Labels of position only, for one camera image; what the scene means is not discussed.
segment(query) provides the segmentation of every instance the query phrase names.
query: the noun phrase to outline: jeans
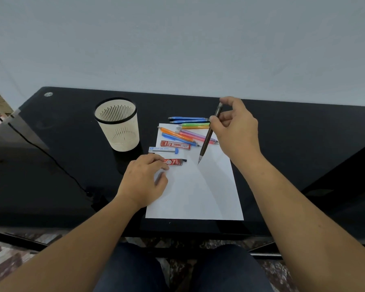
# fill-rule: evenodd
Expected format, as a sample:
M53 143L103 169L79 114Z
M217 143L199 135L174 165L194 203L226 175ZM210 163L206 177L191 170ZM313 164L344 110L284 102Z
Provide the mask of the jeans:
M167 291L160 263L140 247L120 243L93 292L164 292ZM193 269L191 292L273 292L265 272L243 248L224 245Z

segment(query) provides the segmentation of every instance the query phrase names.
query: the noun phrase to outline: white paper sheet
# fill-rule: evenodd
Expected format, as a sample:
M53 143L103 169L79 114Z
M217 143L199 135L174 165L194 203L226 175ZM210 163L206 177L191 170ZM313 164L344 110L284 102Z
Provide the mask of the white paper sheet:
M178 125L160 126L175 131ZM206 135L207 130L194 132ZM171 141L162 137L159 130L156 146L160 146L161 140ZM230 159L219 145L209 144L198 165L200 149L180 149L177 155L160 153L165 158L182 158L187 162L166 171L169 183L162 196L147 207L146 218L243 220Z

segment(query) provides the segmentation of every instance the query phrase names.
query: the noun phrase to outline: left hand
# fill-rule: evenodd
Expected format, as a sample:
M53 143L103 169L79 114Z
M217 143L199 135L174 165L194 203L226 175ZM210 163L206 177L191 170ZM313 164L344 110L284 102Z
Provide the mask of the left hand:
M131 161L127 166L116 197L125 196L131 199L137 205L138 210L158 199L168 184L164 172L161 173L157 183L154 182L154 174L158 170L169 170L169 166L163 160L164 158L160 155L147 154Z

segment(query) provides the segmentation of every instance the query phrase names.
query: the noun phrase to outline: blue pen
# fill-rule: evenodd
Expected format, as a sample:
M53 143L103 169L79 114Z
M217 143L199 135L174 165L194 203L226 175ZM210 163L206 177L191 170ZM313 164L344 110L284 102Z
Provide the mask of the blue pen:
M169 117L168 120L206 120L208 121L208 118L203 117Z
M171 124L182 124L182 123L207 123L209 120L177 120L170 121Z
M165 137L165 138L169 138L171 140L176 140L176 141L182 142L182 143L188 143L191 146L200 146L197 142L186 141L184 139L181 139L181 138L178 138L178 137L175 137L175 136L171 136L171 135L166 134L166 133L162 133L162 136Z

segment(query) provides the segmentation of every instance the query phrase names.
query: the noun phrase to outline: right hand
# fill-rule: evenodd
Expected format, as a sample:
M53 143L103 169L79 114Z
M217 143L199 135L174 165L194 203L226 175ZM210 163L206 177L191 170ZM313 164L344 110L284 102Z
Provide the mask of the right hand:
M243 155L261 155L257 119L239 98L223 97L220 102L232 106L232 111L220 113L219 118L209 118L210 127L218 137L222 151L234 164Z

